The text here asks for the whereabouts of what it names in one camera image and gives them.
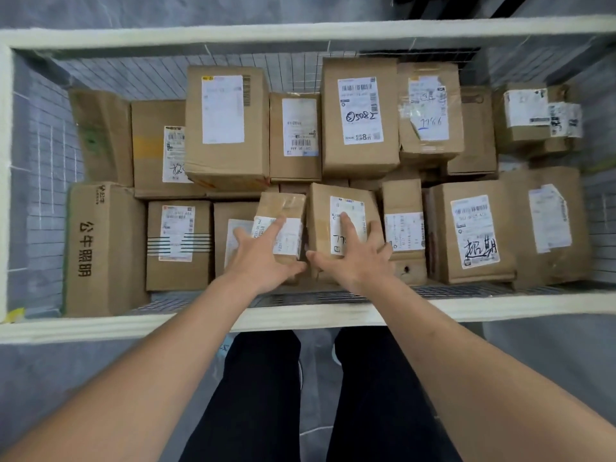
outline white metal frame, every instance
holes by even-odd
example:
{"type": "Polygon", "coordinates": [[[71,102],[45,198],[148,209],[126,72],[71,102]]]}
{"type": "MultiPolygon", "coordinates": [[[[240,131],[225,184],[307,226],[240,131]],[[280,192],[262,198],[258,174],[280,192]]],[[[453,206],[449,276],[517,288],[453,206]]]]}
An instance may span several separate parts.
{"type": "MultiPolygon", "coordinates": [[[[0,318],[7,313],[9,215],[11,201],[11,133],[13,107],[12,49],[61,52],[156,46],[202,46],[207,53],[233,45],[318,44],[333,50],[345,42],[381,42],[405,48],[455,43],[472,46],[478,39],[499,41],[534,36],[610,36],[616,16],[512,18],[508,20],[335,22],[262,26],[199,26],[142,30],[0,30],[0,318]]],[[[458,321],[492,321],[563,313],[616,314],[616,293],[513,295],[444,299],[433,303],[458,321]]],[[[0,343],[43,343],[142,337],[170,314],[114,318],[22,321],[0,325],[0,343]]],[[[370,304],[315,304],[252,308],[234,331],[382,325],[370,304]]]]}

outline hand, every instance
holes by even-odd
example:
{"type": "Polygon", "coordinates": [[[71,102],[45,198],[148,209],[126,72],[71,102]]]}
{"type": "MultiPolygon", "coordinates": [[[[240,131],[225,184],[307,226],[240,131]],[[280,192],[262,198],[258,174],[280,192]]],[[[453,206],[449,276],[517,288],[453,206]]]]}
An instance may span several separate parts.
{"type": "Polygon", "coordinates": [[[236,228],[233,233],[239,248],[224,276],[241,279],[238,288],[250,288],[255,295],[260,295],[274,290],[289,277],[305,271],[304,262],[281,264],[273,257],[272,250],[276,236],[286,220],[286,217],[277,218],[258,238],[251,237],[241,227],[236,228]]]}
{"type": "Polygon", "coordinates": [[[346,212],[340,214],[340,223],[346,240],[344,258],[330,259],[317,251],[307,251],[306,256],[311,264],[330,274],[349,292],[367,296],[370,285],[393,276],[394,266],[389,262],[389,257],[394,249],[390,243],[382,243],[382,227],[377,220],[370,222],[370,235],[366,243],[359,240],[346,212]]]}

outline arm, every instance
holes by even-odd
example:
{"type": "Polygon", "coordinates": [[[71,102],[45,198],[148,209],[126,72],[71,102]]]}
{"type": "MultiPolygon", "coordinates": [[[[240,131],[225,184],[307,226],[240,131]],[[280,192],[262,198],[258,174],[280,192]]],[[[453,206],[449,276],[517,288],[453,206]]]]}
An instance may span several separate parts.
{"type": "Polygon", "coordinates": [[[274,261],[285,220],[257,239],[242,229],[227,273],[190,306],[91,380],[2,462],[157,461],[225,334],[255,296],[303,271],[274,261]]]}
{"type": "Polygon", "coordinates": [[[616,429],[517,360],[460,326],[392,274],[379,223],[362,244],[342,217],[347,255],[309,260],[367,297],[388,324],[467,461],[608,461],[616,429]]]}

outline white label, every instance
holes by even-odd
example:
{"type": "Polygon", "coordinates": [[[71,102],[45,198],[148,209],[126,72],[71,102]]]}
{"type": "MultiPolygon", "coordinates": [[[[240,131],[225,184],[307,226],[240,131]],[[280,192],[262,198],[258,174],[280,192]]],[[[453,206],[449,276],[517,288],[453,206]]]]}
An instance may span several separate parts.
{"type": "Polygon", "coordinates": [[[242,76],[201,78],[203,144],[244,142],[242,76]]]}
{"type": "Polygon", "coordinates": [[[551,102],[550,136],[565,137],[569,131],[569,104],[566,102],[551,102]]]}
{"type": "Polygon", "coordinates": [[[410,120],[422,141],[449,139],[447,90],[438,76],[408,81],[410,120]]]}
{"type": "Polygon", "coordinates": [[[192,183],[184,173],[184,126],[165,126],[163,183],[192,183]]]}
{"type": "Polygon", "coordinates": [[[385,214],[385,239],[394,251],[426,249],[423,212],[385,214]]]}
{"type": "Polygon", "coordinates": [[[383,142],[381,105],[376,78],[338,79],[345,144],[383,142]]]}
{"type": "Polygon", "coordinates": [[[451,202],[462,269],[500,262],[487,194],[451,202]]]}
{"type": "MultiPolygon", "coordinates": [[[[258,238],[263,235],[275,217],[256,216],[252,225],[252,237],[258,238]]],[[[302,221],[299,218],[287,218],[287,221],[278,232],[276,242],[273,245],[273,254],[287,254],[299,258],[302,247],[302,221]]]]}
{"type": "Polygon", "coordinates": [[[582,138],[581,129],[581,105],[579,103],[568,103],[569,107],[569,129],[567,136],[571,138],[582,138]]]}
{"type": "Polygon", "coordinates": [[[317,99],[282,100],[283,146],[286,157],[319,155],[317,99]]]}
{"type": "Polygon", "coordinates": [[[528,192],[528,202],[530,203],[530,216],[533,223],[533,233],[535,234],[535,247],[537,253],[550,252],[548,242],[548,231],[544,222],[543,189],[530,190],[528,192]]]}
{"type": "Polygon", "coordinates": [[[569,227],[569,209],[565,198],[552,185],[543,185],[543,224],[548,234],[550,248],[571,246],[571,229],[569,227]]]}
{"type": "Polygon", "coordinates": [[[238,249],[240,244],[235,238],[233,231],[242,227],[247,233],[252,232],[252,220],[240,220],[239,218],[230,218],[227,222],[227,244],[225,246],[225,267],[231,261],[231,256],[235,253],[235,250],[238,249]]]}
{"type": "Polygon", "coordinates": [[[504,93],[507,127],[550,124],[547,89],[508,90],[504,93]]]}
{"type": "Polygon", "coordinates": [[[368,239],[368,229],[366,227],[366,209],[362,201],[345,200],[335,196],[329,197],[329,244],[332,254],[346,253],[346,240],[344,239],[342,224],[340,224],[340,214],[347,213],[355,231],[359,237],[359,241],[365,243],[368,239]]]}
{"type": "Polygon", "coordinates": [[[184,236],[195,232],[195,206],[163,206],[160,237],[169,239],[171,252],[158,256],[158,261],[192,262],[191,251],[182,249],[184,236]]]}

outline black pants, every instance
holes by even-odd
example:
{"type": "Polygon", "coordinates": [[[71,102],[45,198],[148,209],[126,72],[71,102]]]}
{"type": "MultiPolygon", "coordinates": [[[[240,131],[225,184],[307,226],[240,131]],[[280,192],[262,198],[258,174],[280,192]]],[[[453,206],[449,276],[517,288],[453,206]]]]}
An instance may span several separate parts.
{"type": "MultiPolygon", "coordinates": [[[[335,343],[344,377],[327,461],[439,460],[437,425],[389,329],[344,328],[335,343]]],[[[299,461],[299,350],[292,331],[237,335],[180,461],[299,461]]]]}

